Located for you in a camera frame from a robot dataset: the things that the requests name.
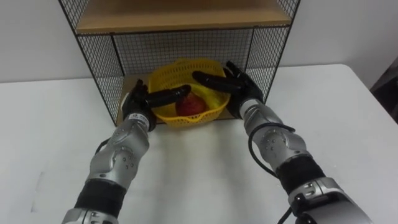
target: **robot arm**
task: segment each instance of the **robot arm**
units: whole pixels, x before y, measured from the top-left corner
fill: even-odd
[[[118,224],[124,195],[149,148],[147,132],[156,126],[156,117],[150,109],[176,102],[190,90],[189,85],[184,85],[148,94],[142,81],[137,82],[124,100],[124,121],[106,147],[92,158],[85,186],[63,224]]]
[[[247,134],[261,124],[282,124],[276,114],[258,100],[245,101],[240,115]],[[335,180],[325,176],[299,135],[270,125],[255,132],[253,142],[288,194],[296,223],[372,223]]]
[[[194,72],[193,77],[208,88],[231,94],[227,109],[244,120],[246,133],[273,172],[265,169],[280,180],[288,194],[296,224],[372,223],[340,186],[326,177],[294,129],[264,105],[261,90],[249,76],[231,62],[226,65],[231,71],[224,70],[227,78],[202,72]]]

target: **yellow plastic basket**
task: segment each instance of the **yellow plastic basket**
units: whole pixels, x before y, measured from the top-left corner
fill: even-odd
[[[208,59],[180,59],[171,65],[156,70],[149,77],[149,93],[189,84],[192,92],[206,101],[208,109],[194,116],[177,116],[175,103],[154,108],[155,115],[172,127],[179,128],[213,121],[220,115],[229,101],[229,94],[211,90],[197,83],[192,78],[194,71],[225,77],[221,64]]]

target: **wooden board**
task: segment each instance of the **wooden board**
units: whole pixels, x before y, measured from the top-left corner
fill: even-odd
[[[77,32],[140,32],[290,24],[276,0],[91,0]]]
[[[116,120],[116,124],[119,125],[123,121],[122,111],[121,111],[121,102],[126,96],[128,92],[132,90],[132,88],[136,85],[137,79],[141,79],[144,83],[147,83],[147,75],[129,75],[124,77],[123,87],[122,87],[122,94],[119,100],[119,111],[118,111],[118,118]],[[227,111],[224,110],[217,119],[234,119],[234,117]]]

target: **white table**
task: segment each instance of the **white table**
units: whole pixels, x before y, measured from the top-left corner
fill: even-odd
[[[0,221],[60,223],[114,129],[94,81],[4,83],[0,102]],[[267,104],[375,223],[398,223],[398,126],[350,68],[280,68]],[[247,140],[238,120],[159,125],[120,223],[277,223],[287,196]]]

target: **black wire mesh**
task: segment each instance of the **black wire mesh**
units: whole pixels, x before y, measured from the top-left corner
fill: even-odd
[[[300,0],[277,0],[281,8],[286,12],[286,14],[294,19],[295,12],[297,11],[297,6],[299,6]]]
[[[118,118],[119,99],[123,87],[123,73],[119,66],[112,37],[78,37],[87,64],[113,121]]]
[[[74,33],[81,15],[87,7],[88,1],[89,0],[59,0]]]
[[[126,75],[151,73],[179,58],[209,58],[244,67],[252,29],[199,30],[115,36]]]
[[[247,74],[268,97],[287,37],[286,28],[259,28],[253,33]]]
[[[246,69],[267,98],[290,32],[290,26],[267,26],[78,35],[76,27],[89,0],[58,1],[115,123],[124,75],[151,73],[179,58],[230,60]],[[293,21],[300,0],[276,1]]]

